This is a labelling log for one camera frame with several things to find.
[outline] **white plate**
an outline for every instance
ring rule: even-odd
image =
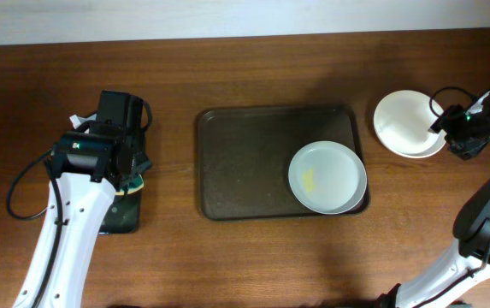
[[[427,95],[415,91],[397,91],[385,96],[374,113],[374,129],[381,143],[403,157],[424,158],[440,151],[446,133],[430,133],[437,120],[429,108]],[[433,101],[434,110],[442,108]]]
[[[294,196],[307,208],[322,214],[352,209],[366,191],[366,170],[355,152],[332,141],[306,145],[288,168]]]

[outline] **wooden table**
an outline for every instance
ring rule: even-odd
[[[140,229],[100,236],[84,307],[299,306],[375,299],[431,264],[452,241],[463,203],[490,177],[490,146],[462,162],[449,151],[414,160],[372,128],[388,93],[490,86],[490,29],[347,33],[0,47],[0,307],[13,304],[43,221],[4,209],[16,174],[96,109],[103,89],[148,100]],[[443,106],[466,104],[456,93]],[[216,223],[198,211],[196,116],[220,107],[349,104],[356,112],[372,202],[359,216]],[[18,187],[22,214],[44,207],[36,168]],[[490,307],[490,281],[464,295]]]

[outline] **yellow food residue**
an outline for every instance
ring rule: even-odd
[[[307,170],[302,174],[302,180],[304,180],[304,187],[307,193],[311,193],[315,190],[315,182],[313,182],[313,168]]]

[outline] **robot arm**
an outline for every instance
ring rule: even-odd
[[[473,105],[477,113],[452,106],[431,127],[435,132],[447,132],[450,150],[462,159],[476,156],[490,139],[490,104],[484,108],[481,102]],[[452,245],[433,265],[414,280],[381,295],[377,306],[447,307],[490,279],[490,180],[461,209],[453,235]]]
[[[104,91],[95,120],[55,144],[45,164],[51,183],[44,225],[14,307],[80,306],[98,230],[116,192],[151,167],[145,155],[150,124],[142,99]]]
[[[115,188],[106,179],[95,183],[89,175],[75,173],[63,173],[56,181],[64,204],[65,222],[56,261],[39,306],[79,307],[98,230],[114,200]],[[32,307],[47,269],[57,221],[52,185],[48,204],[30,270],[13,305],[15,308]]]

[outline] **brown tray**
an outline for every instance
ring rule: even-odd
[[[288,184],[294,154],[311,142],[338,142],[363,160],[355,116],[344,105],[205,111],[198,120],[199,206],[214,221],[324,216]],[[369,205],[369,189],[350,211]]]

